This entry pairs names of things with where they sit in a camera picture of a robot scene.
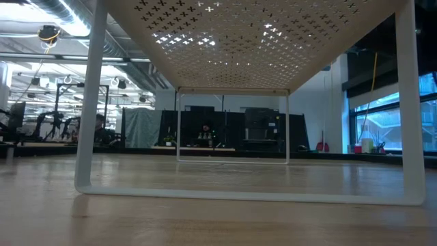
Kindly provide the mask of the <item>white plastic container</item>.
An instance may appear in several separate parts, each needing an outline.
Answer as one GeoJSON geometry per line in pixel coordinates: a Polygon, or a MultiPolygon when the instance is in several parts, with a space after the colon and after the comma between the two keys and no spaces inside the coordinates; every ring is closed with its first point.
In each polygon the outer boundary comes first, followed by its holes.
{"type": "Polygon", "coordinates": [[[361,135],[361,152],[369,154],[373,150],[373,137],[369,130],[364,130],[361,135]]]}

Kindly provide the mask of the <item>black window frame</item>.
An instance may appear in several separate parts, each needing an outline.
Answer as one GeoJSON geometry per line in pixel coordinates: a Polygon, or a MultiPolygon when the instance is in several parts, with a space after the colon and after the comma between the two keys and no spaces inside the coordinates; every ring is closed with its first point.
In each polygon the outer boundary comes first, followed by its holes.
{"type": "MultiPolygon", "coordinates": [[[[419,77],[423,150],[437,152],[437,72],[419,77]]],[[[349,99],[350,143],[371,139],[388,151],[401,151],[401,113],[398,84],[349,99]]]]}

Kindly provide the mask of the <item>pen cup with scissors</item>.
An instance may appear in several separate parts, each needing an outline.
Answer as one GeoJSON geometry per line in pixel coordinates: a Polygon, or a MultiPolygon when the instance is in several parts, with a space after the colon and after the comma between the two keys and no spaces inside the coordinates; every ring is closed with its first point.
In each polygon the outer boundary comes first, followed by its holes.
{"type": "Polygon", "coordinates": [[[384,149],[385,144],[386,143],[384,141],[382,141],[380,133],[377,131],[376,132],[375,146],[373,148],[373,153],[376,153],[376,154],[383,154],[383,153],[385,153],[385,149],[384,149]]]}

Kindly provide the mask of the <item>grey tarp cover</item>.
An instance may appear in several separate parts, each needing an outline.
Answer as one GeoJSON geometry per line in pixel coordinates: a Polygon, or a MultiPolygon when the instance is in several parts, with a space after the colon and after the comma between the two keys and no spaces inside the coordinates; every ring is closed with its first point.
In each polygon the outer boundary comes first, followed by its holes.
{"type": "Polygon", "coordinates": [[[127,148],[151,148],[158,142],[162,111],[146,108],[125,110],[127,148]]]}

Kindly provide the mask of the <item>red dustpan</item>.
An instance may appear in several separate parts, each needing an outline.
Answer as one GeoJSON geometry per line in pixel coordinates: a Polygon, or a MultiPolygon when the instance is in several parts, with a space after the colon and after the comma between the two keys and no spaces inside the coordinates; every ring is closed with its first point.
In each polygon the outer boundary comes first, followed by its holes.
{"type": "Polygon", "coordinates": [[[322,138],[321,138],[321,140],[317,143],[315,149],[316,149],[318,152],[323,152],[323,153],[330,152],[329,144],[328,144],[328,143],[326,142],[326,140],[325,140],[325,134],[324,134],[324,131],[322,131],[322,138]]]}

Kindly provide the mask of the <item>dark computer monitor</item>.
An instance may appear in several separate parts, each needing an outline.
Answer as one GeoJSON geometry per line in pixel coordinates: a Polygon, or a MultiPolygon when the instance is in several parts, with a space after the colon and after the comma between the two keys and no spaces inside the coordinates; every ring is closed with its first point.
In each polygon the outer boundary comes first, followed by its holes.
{"type": "Polygon", "coordinates": [[[8,126],[10,128],[20,128],[23,126],[26,102],[15,103],[9,111],[8,126]]]}

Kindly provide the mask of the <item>black aluminium table frame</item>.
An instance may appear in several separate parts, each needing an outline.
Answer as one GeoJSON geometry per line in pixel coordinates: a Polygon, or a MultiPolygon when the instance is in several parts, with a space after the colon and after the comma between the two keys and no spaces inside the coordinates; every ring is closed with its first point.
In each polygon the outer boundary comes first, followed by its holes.
{"type": "MultiPolygon", "coordinates": [[[[63,154],[76,154],[75,146],[24,146],[15,147],[14,156],[55,156],[63,154]]],[[[145,148],[106,148],[95,147],[96,154],[142,154],[142,155],[167,155],[175,156],[176,151],[172,149],[145,149],[145,148]]],[[[284,153],[277,152],[236,152],[224,150],[194,150],[192,148],[181,151],[185,156],[217,156],[234,158],[253,158],[253,159],[284,159],[284,153]]],[[[370,163],[384,163],[389,165],[401,165],[403,158],[400,155],[381,155],[381,154],[318,154],[310,152],[292,152],[291,159],[319,159],[336,161],[364,161],[370,163]]],[[[437,169],[437,156],[426,156],[424,166],[430,169],[437,169]]]]}

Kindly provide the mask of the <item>black partition wall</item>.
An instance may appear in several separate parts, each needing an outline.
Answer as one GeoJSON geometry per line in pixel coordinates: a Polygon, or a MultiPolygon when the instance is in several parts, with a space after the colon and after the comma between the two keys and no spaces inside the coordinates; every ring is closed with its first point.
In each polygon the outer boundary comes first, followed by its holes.
{"type": "MultiPolygon", "coordinates": [[[[187,148],[229,148],[238,152],[248,151],[244,148],[245,116],[241,112],[215,111],[213,107],[191,107],[188,111],[162,112],[157,146],[165,146],[163,138],[171,135],[177,144],[177,127],[181,127],[181,146],[187,148]],[[211,124],[215,131],[214,139],[200,139],[202,125],[211,124]]],[[[309,149],[309,139],[304,115],[279,113],[278,136],[280,150],[305,152],[309,149]]]]}

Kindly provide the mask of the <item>person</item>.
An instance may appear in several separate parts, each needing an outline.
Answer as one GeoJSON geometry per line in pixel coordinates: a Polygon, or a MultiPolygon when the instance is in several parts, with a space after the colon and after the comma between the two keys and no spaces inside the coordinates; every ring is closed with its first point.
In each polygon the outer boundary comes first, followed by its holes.
{"type": "Polygon", "coordinates": [[[96,115],[94,131],[94,142],[97,144],[109,145],[113,140],[112,132],[103,127],[105,117],[101,114],[96,115]]]}
{"type": "Polygon", "coordinates": [[[201,132],[199,133],[200,139],[214,139],[215,131],[213,130],[211,124],[205,123],[202,125],[201,132]]]}

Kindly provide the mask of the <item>white perforated metal shelf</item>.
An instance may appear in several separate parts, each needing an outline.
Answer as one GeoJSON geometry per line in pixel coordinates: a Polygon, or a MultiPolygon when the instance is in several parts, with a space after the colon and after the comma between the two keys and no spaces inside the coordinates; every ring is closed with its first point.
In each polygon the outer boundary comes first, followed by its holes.
{"type": "Polygon", "coordinates": [[[414,0],[97,0],[89,38],[74,185],[97,195],[417,206],[426,198],[414,0]],[[404,193],[395,197],[116,189],[91,183],[97,80],[108,17],[178,94],[288,97],[395,17],[404,193]]]}

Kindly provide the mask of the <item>black cabinet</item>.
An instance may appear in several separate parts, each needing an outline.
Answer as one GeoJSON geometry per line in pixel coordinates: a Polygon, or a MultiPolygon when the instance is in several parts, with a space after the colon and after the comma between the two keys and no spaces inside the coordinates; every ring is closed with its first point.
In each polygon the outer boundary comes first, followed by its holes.
{"type": "Polygon", "coordinates": [[[278,152],[278,111],[268,108],[248,108],[245,116],[244,148],[254,152],[278,152]]]}

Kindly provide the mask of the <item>black robot rig frame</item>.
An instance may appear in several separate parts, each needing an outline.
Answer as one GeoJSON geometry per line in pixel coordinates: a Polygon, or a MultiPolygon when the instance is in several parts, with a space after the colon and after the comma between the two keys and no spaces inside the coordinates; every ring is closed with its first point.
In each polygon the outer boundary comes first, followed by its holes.
{"type": "MultiPolygon", "coordinates": [[[[62,94],[64,94],[65,91],[67,91],[70,87],[72,86],[72,84],[67,84],[67,83],[58,83],[57,84],[57,91],[56,91],[56,99],[55,99],[55,111],[59,112],[58,108],[59,108],[59,99],[61,97],[62,94]],[[67,85],[68,88],[65,89],[63,92],[61,91],[61,87],[67,85]]],[[[103,122],[102,122],[102,130],[105,129],[106,127],[106,120],[107,120],[107,111],[108,111],[108,103],[109,103],[109,86],[108,85],[100,85],[100,87],[103,87],[106,89],[106,92],[104,94],[105,96],[105,102],[104,102],[104,114],[103,114],[103,122]]],[[[65,122],[64,122],[64,127],[60,133],[60,137],[61,139],[64,138],[69,138],[71,136],[71,134],[68,132],[69,129],[69,125],[72,121],[80,121],[81,120],[81,116],[76,116],[73,118],[68,118],[65,122]]]]}

